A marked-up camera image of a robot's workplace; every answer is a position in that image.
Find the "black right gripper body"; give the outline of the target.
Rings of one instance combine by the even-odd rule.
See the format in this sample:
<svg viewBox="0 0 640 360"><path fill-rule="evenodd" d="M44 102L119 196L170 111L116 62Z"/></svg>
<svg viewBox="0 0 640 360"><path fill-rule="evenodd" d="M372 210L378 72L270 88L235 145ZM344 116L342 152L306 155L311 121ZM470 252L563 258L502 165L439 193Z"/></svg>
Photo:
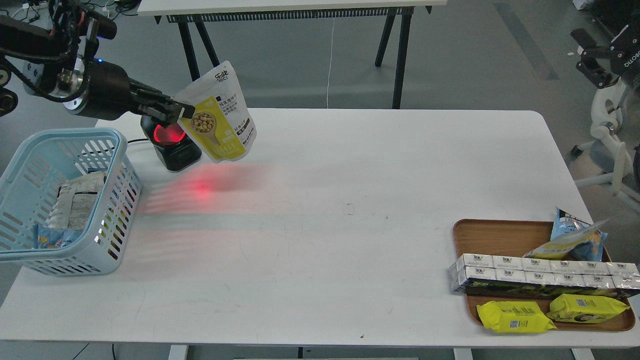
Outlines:
<svg viewBox="0 0 640 360"><path fill-rule="evenodd" d="M638 25L626 25L612 39L611 71L620 76L628 89L640 92L640 37Z"/></svg>

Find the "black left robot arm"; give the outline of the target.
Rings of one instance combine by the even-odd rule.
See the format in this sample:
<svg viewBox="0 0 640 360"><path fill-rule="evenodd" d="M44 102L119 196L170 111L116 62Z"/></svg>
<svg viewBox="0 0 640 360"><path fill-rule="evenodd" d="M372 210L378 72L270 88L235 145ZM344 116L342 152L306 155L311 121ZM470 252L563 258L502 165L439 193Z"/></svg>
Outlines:
<svg viewBox="0 0 640 360"><path fill-rule="evenodd" d="M116 23L77 0L46 3L50 29L1 16L1 114L18 107L7 89L16 77L32 95L64 105L75 116L114 121L126 112L166 128L195 114L192 105L128 76L96 56L101 39L112 40Z"/></svg>

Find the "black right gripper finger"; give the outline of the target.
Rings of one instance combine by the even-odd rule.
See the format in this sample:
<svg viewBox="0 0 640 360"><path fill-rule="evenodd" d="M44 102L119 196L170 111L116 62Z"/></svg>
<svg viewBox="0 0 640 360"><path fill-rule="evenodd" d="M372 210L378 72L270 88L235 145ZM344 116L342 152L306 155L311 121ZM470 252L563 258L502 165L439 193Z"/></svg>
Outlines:
<svg viewBox="0 0 640 360"><path fill-rule="evenodd" d="M588 59L618 59L618 51L611 43L600 46L596 40L584 28L578 28L570 32L570 36L578 43L581 60Z"/></svg>
<svg viewBox="0 0 640 360"><path fill-rule="evenodd" d="M605 89L615 85L618 78L613 74L621 74L621 66L619 64L613 63L611 64L611 69L606 70L597 60L580 60L576 64L576 69L583 73L597 89Z"/></svg>

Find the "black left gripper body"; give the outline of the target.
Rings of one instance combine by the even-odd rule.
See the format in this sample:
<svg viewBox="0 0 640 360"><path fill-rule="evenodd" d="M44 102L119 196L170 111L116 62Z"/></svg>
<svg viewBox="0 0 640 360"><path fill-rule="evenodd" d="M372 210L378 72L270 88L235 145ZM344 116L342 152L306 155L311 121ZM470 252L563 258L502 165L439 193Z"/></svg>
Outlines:
<svg viewBox="0 0 640 360"><path fill-rule="evenodd" d="M117 64L94 59L86 70L87 88L65 103L67 112L74 116L114 121L126 112L143 115L142 108L163 100L162 92L131 79Z"/></svg>

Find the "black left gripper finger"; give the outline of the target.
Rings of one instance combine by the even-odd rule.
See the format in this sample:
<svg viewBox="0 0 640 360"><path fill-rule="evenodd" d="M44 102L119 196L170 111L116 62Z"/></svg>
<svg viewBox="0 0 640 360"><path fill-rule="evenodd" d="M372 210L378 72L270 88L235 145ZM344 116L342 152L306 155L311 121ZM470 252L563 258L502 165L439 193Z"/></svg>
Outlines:
<svg viewBox="0 0 640 360"><path fill-rule="evenodd" d="M146 116L153 123L160 126L170 126L185 118L191 119L195 113L195 106L171 98L139 97L137 109L142 116Z"/></svg>

